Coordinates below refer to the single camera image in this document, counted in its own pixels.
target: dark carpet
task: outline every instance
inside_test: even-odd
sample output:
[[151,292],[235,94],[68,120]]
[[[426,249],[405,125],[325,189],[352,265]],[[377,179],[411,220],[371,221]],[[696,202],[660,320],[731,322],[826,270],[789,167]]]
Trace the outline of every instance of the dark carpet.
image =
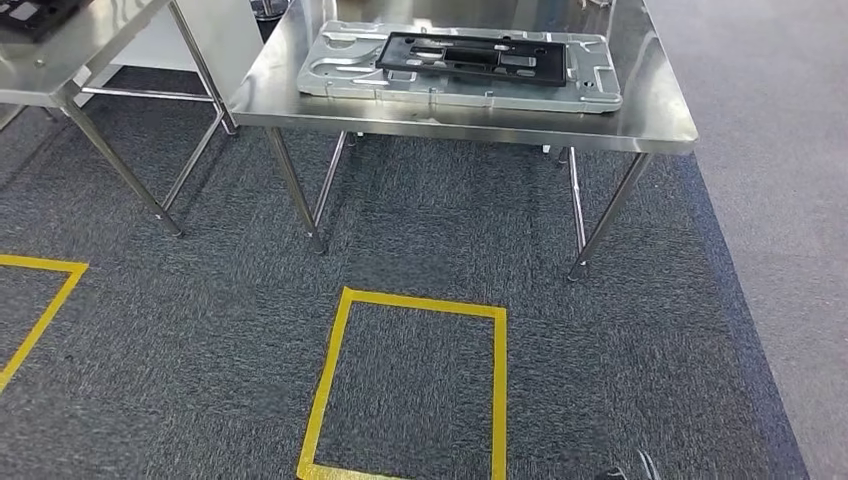
[[[116,82],[183,84],[141,70]],[[130,98],[85,110],[160,198],[213,113]],[[335,135],[285,133],[314,199]],[[740,363],[759,342],[726,315],[680,170],[691,159],[656,159],[591,277],[572,284],[567,172],[539,147],[359,139],[324,256],[259,129],[213,139],[175,204],[182,239],[68,120],[24,112],[0,158],[0,250],[90,263],[0,395],[4,478],[293,478],[345,285],[508,309],[511,478],[613,465],[640,478],[638,448],[667,478],[804,475],[775,457],[775,442],[797,447],[767,365]],[[590,226],[628,158],[580,152]],[[8,270],[4,355],[61,282]],[[486,478],[491,343],[485,320],[356,306],[316,462]],[[752,392],[752,375],[772,390]]]

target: yellow tape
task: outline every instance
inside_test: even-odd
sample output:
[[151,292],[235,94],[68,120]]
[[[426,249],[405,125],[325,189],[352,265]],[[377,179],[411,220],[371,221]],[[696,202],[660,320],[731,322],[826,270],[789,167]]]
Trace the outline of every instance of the yellow tape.
[[50,321],[53,320],[56,312],[59,311],[59,307],[65,303],[65,300],[67,300],[71,290],[74,289],[80,277],[82,277],[82,274],[86,271],[86,269],[88,269],[88,264],[49,260],[45,258],[20,257],[17,255],[0,255],[0,266],[36,268],[40,270],[70,273],[70,276],[67,280],[65,280],[62,288],[59,289],[59,293],[56,294],[50,302],[50,305],[48,305],[47,309],[44,310],[44,313],[41,314],[41,317],[35,323],[35,326],[32,327],[32,330],[30,330],[23,343],[21,343],[21,346],[18,347],[18,350],[14,355],[12,355],[12,359],[9,360],[9,363],[7,363],[6,366],[3,367],[3,371],[0,372],[0,393],[3,393],[6,385],[8,385],[9,381],[12,380],[15,372],[18,371],[18,368],[24,362],[24,359],[26,359],[27,355],[29,355],[32,347],[35,346],[38,339],[41,338],[41,334],[44,333],[44,330],[47,328],[47,325],[50,324]]
[[327,347],[327,359],[309,422],[303,439],[303,448],[297,464],[297,477],[301,480],[390,480],[387,477],[373,473],[357,472],[342,468],[316,465],[315,452],[318,448],[318,437],[321,434],[321,424],[324,412],[333,386],[333,375],[342,348],[344,330],[353,302],[372,303],[390,307],[414,308],[436,312],[455,313],[477,317],[490,317],[494,320],[494,384],[492,395],[492,479],[505,480],[506,473],[506,309],[488,305],[471,303],[448,302],[429,298],[406,297],[388,293],[365,292],[344,287],[333,331],[330,334],[330,344]]

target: black object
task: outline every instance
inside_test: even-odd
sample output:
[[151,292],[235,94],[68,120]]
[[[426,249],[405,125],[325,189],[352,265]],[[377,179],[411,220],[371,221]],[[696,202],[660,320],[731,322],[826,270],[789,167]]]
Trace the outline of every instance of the black object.
[[90,0],[0,0],[0,43],[39,43]]
[[376,66],[561,87],[565,52],[563,43],[392,32]]

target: table top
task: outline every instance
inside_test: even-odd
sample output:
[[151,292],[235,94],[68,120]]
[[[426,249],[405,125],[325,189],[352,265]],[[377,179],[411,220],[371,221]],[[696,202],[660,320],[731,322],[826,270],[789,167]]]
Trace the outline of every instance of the table top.
[[65,85],[100,73],[168,1],[92,0],[46,42],[0,46],[0,103],[56,106]]
[[[231,101],[243,125],[681,154],[698,132],[643,0],[295,0]],[[328,20],[597,33],[609,39],[624,103],[611,114],[333,99],[297,74]]]

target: gray floor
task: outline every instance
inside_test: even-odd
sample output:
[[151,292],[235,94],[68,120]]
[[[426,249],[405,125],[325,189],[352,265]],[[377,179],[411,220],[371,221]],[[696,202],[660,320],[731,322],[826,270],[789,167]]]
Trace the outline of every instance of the gray floor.
[[[159,195],[211,116],[86,110]],[[314,198],[333,135],[287,133]],[[3,250],[91,264],[0,396],[5,476],[292,478],[343,285],[508,309],[512,478],[634,472],[637,448],[668,478],[805,475],[744,302],[728,313],[694,158],[657,159],[570,284],[566,177],[538,147],[366,137],[340,168],[326,256],[255,129],[213,140],[176,205],[183,239],[67,121],[25,112],[0,149]],[[625,160],[581,154],[590,225]],[[2,285],[35,282],[13,290],[35,304],[55,282],[22,278]],[[401,310],[354,310],[317,461],[485,478],[491,330]]]
[[848,4],[649,6],[804,459],[848,478]]

